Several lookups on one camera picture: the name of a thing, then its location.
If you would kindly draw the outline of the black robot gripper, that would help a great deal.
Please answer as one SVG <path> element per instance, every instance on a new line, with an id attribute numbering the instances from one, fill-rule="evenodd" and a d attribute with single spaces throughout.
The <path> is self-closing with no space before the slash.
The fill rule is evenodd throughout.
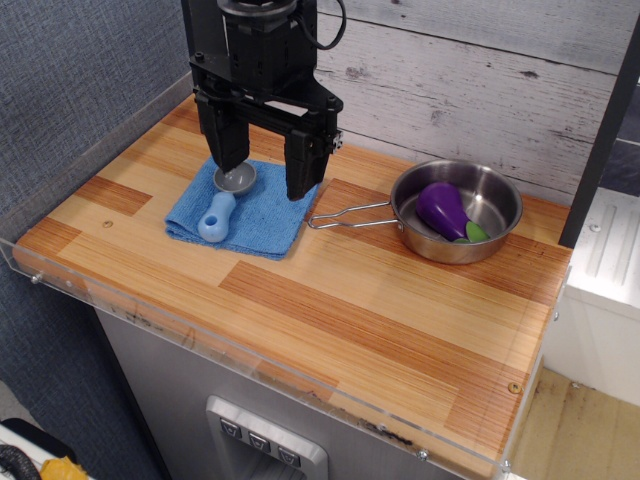
<path id="1" fill-rule="evenodd" d="M 194 14 L 188 28 L 200 129 L 222 172 L 249 156 L 249 127 L 285 139 L 287 197 L 301 200 L 341 145 L 342 101 L 314 77 L 314 14 Z"/>

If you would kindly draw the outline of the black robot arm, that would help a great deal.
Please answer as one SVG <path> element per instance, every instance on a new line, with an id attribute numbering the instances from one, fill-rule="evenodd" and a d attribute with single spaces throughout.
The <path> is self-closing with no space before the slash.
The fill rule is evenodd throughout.
<path id="1" fill-rule="evenodd" d="M 249 157 L 249 128 L 284 139 L 287 196 L 322 182 L 341 145 L 342 100 L 314 77 L 314 1 L 185 1 L 182 4 L 201 132 L 225 173 Z"/>

